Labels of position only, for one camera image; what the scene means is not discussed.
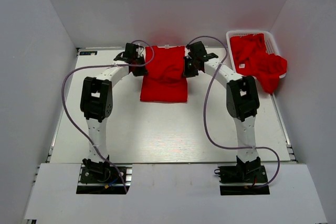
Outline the red t shirt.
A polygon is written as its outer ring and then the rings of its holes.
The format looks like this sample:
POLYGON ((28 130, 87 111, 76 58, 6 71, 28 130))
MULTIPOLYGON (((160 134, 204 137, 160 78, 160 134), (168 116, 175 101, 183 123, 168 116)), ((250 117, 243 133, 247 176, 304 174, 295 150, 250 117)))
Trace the red t shirt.
POLYGON ((188 99, 184 71, 185 48, 177 46, 146 47, 145 62, 148 74, 143 77, 140 101, 185 103, 188 99))

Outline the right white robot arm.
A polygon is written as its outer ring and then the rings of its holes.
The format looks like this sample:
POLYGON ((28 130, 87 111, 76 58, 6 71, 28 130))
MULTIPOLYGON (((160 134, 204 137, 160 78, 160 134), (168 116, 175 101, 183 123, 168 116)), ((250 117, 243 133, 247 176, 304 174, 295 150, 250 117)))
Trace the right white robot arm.
POLYGON ((218 55, 208 53, 201 41, 186 45, 188 55, 184 57, 184 77, 198 76, 202 71, 212 77, 207 88, 203 105, 203 123, 206 136, 210 142, 224 150, 236 150, 236 169, 238 177, 247 182, 256 175, 261 167, 259 154, 256 150, 255 119, 260 102, 255 79, 252 76, 243 76, 219 61, 218 55), (225 147, 211 140, 206 122, 206 107, 209 92, 213 82, 217 80, 226 89, 226 108, 233 118, 236 133, 237 147, 225 147))

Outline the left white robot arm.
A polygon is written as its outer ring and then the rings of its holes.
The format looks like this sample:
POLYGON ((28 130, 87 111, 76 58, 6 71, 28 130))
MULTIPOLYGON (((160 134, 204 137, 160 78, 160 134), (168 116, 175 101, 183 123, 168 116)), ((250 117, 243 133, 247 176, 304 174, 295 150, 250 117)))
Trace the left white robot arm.
POLYGON ((109 154, 107 150, 107 121, 113 108, 113 87, 124 77, 132 73, 144 76, 148 73, 145 58, 141 54, 141 46, 127 43, 124 52, 114 59, 121 67, 111 67, 96 77, 86 77, 83 81, 80 109, 88 126, 88 135, 93 141, 89 147, 89 155, 83 164, 93 170, 93 176, 101 182, 110 178, 109 154))

